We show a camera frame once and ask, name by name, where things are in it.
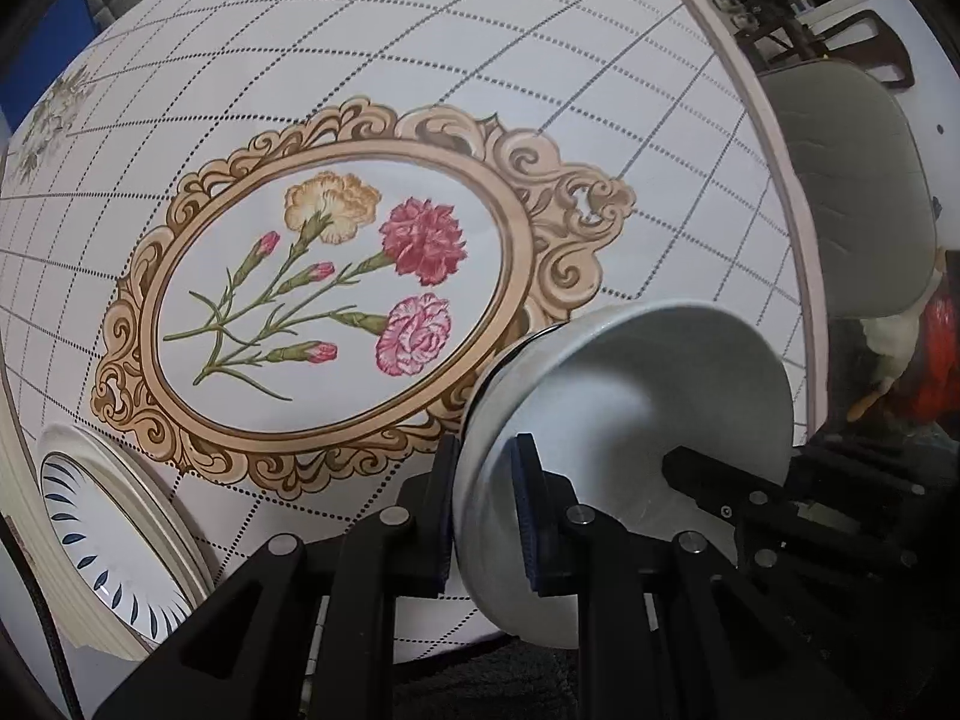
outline red carnation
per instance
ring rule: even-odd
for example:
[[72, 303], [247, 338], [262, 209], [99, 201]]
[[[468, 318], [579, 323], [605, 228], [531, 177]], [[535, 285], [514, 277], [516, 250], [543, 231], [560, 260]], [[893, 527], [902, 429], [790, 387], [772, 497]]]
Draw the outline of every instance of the red carnation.
[[397, 273], [416, 274], [424, 287], [440, 284], [456, 274], [467, 259], [459, 223], [452, 205], [434, 206], [430, 200], [410, 197], [390, 211], [383, 223], [383, 250], [397, 264]]

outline metal screw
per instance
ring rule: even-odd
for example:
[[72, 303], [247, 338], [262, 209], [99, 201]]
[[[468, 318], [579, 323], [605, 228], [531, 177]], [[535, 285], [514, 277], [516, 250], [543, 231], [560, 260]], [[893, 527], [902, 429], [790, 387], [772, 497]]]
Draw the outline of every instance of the metal screw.
[[690, 552], [693, 555], [699, 555], [700, 552], [707, 549], [707, 540], [702, 533], [696, 531], [683, 531], [678, 541], [683, 552]]
[[574, 525], [589, 525], [596, 519], [596, 512], [589, 506], [577, 504], [566, 510], [566, 518]]
[[388, 506], [380, 512], [380, 522], [384, 525], [402, 525], [410, 519], [410, 512], [402, 506]]
[[267, 549], [270, 550], [271, 555], [289, 555], [296, 549], [298, 543], [299, 538], [296, 536], [280, 533], [279, 536], [274, 536], [267, 542]]
[[758, 549], [754, 555], [754, 562], [760, 568], [773, 568], [776, 565], [776, 552], [772, 549]]

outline white bowl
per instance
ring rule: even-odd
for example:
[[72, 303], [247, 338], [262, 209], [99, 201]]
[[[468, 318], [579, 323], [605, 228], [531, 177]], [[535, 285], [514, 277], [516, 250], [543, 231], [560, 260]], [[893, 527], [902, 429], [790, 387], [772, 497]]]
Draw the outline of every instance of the white bowl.
[[793, 439], [784, 367], [710, 303], [613, 308], [528, 344], [475, 403], [453, 488], [457, 560], [483, 614], [546, 647], [577, 646], [576, 599], [539, 598], [523, 569], [505, 442], [532, 433], [544, 469], [637, 533], [697, 530], [736, 560], [733, 527], [666, 484], [684, 445], [781, 485]]

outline oval frame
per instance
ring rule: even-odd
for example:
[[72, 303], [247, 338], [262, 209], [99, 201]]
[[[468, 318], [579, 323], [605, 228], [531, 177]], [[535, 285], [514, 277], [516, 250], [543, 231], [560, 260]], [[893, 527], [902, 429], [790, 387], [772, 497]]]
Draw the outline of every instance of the oval frame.
[[[314, 428], [285, 433], [258, 433], [215, 422], [184, 402], [160, 367], [157, 324], [160, 306], [176, 266], [203, 231], [258, 187], [308, 167], [328, 166], [350, 159], [403, 161], [441, 170], [466, 185], [483, 201], [496, 225], [500, 240], [500, 269], [496, 289], [479, 322], [467, 338], [438, 367], [407, 389], [351, 418]], [[525, 299], [533, 270], [533, 235], [530, 220], [511, 187], [486, 164], [430, 143], [373, 140], [360, 143], [327, 143], [269, 163], [221, 191], [176, 236], [157, 269], [144, 299], [139, 338], [147, 387], [160, 408], [192, 434], [228, 449], [242, 452], [308, 452], [350, 442], [397, 424], [419, 412], [467, 375], [507, 330]]]
[[[323, 437], [313, 431], [280, 434], [278, 440], [271, 434], [238, 435], [243, 432], [227, 432], [181, 408], [157, 374], [155, 319], [179, 257], [217, 215], [262, 183], [364, 155], [443, 170], [496, 211], [491, 215], [501, 232], [501, 250], [508, 238], [515, 243], [482, 322], [439, 372], [392, 398], [375, 418], [368, 412], [326, 426]], [[508, 130], [496, 116], [474, 119], [449, 105], [398, 117], [392, 108], [362, 97], [281, 132], [257, 135], [229, 158], [184, 175], [178, 190], [165, 223], [137, 242], [126, 274], [117, 280], [117, 296], [104, 315], [107, 351], [97, 365], [90, 409], [113, 429], [133, 432], [156, 461], [218, 484], [248, 476], [286, 500], [354, 473], [381, 473], [391, 461], [415, 452], [434, 452], [443, 432], [458, 429], [470, 389], [499, 351], [525, 333], [566, 322], [597, 294], [602, 277], [597, 251], [621, 233], [635, 203], [622, 179], [593, 165], [563, 162], [558, 146], [536, 129]], [[510, 310], [504, 310], [508, 304]], [[404, 400], [412, 391], [416, 408]]]

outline white wall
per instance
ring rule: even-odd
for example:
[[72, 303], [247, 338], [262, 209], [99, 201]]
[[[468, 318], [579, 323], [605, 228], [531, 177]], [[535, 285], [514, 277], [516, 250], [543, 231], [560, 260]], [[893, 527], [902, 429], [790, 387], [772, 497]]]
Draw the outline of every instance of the white wall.
[[[943, 206], [937, 223], [939, 244], [960, 250], [960, 77], [923, 18], [909, 0], [835, 0], [806, 14], [803, 21], [820, 32], [866, 9], [877, 12], [909, 52], [917, 82], [910, 89], [894, 91], [894, 98], [910, 122], [930, 194]], [[865, 26], [851, 29], [827, 45], [843, 45], [870, 34]], [[892, 77], [885, 71], [876, 75]]]

